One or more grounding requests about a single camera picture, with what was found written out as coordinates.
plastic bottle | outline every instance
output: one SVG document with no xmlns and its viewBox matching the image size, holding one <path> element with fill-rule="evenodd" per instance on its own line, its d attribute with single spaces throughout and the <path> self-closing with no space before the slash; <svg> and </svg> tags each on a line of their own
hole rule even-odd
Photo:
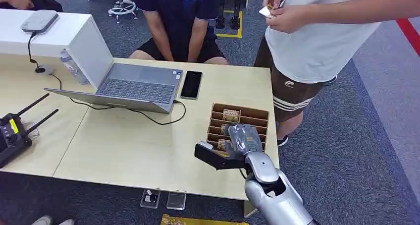
<svg viewBox="0 0 420 225">
<path fill-rule="evenodd" d="M 67 67 L 68 71 L 79 81 L 80 84 L 86 85 L 89 84 L 89 80 L 74 62 L 73 58 L 71 58 L 70 54 L 64 49 L 60 52 L 60 60 L 63 62 L 64 66 Z"/>
</svg>

yellow floor tape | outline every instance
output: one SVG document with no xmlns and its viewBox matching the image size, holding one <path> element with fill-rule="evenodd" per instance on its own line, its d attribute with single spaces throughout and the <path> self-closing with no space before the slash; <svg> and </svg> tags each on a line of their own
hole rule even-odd
<svg viewBox="0 0 420 225">
<path fill-rule="evenodd" d="M 162 222 L 160 225 L 249 225 L 246 223 L 232 223 L 232 222 L 221 222 L 204 219 L 185 219 L 171 217 L 168 214 L 162 216 Z"/>
<path fill-rule="evenodd" d="M 225 10 L 225 13 L 233 13 L 232 10 Z M 223 38 L 242 38 L 242 11 L 239 11 L 239 29 L 236 34 L 216 33 L 216 36 Z"/>
</svg>

logo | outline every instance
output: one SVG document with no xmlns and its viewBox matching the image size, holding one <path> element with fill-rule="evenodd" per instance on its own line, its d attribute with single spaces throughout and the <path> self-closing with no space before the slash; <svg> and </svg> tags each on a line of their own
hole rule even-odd
<svg viewBox="0 0 420 225">
<path fill-rule="evenodd" d="M 284 83 L 284 85 L 285 86 L 287 86 L 287 87 L 289 87 L 289 88 L 293 88 L 293 85 L 294 85 L 295 83 L 293 83 L 292 81 L 290 81 L 290 80 L 288 80 L 288 81 L 286 81 L 285 83 Z"/>
</svg>

silver robotic arm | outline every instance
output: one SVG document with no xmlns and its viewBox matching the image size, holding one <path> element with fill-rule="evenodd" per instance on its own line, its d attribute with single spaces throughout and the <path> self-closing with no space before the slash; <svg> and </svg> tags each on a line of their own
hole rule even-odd
<svg viewBox="0 0 420 225">
<path fill-rule="evenodd" d="M 319 225 L 305 209 L 303 200 L 286 175 L 262 152 L 247 154 L 252 173 L 245 181 L 245 194 L 269 225 Z M 274 191 L 275 197 L 268 195 Z"/>
<path fill-rule="evenodd" d="M 227 130 L 232 140 L 231 145 L 225 145 L 228 157 L 213 150 L 207 142 L 196 145 L 195 157 L 216 169 L 244 168 L 245 194 L 269 225 L 319 225 L 286 175 L 262 152 L 255 128 L 235 124 Z M 272 191 L 275 197 L 268 195 Z"/>
</svg>

black shorts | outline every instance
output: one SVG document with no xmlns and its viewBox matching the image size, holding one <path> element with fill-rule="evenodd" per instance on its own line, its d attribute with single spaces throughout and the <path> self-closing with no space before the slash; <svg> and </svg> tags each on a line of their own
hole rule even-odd
<svg viewBox="0 0 420 225">
<path fill-rule="evenodd" d="M 150 38 L 137 50 L 146 52 L 155 60 L 165 60 L 153 38 Z M 171 46 L 171 52 L 175 61 L 186 62 L 188 60 L 188 45 L 185 45 L 184 47 L 179 45 Z M 200 54 L 197 58 L 197 63 L 204 63 L 207 60 L 218 56 L 225 58 L 222 51 L 217 46 L 215 39 L 204 39 L 203 46 L 201 47 Z"/>
<path fill-rule="evenodd" d="M 278 71 L 265 38 L 261 41 L 254 66 L 271 69 L 274 116 L 277 122 L 284 122 L 299 115 L 324 86 L 323 82 L 297 82 Z"/>
</svg>

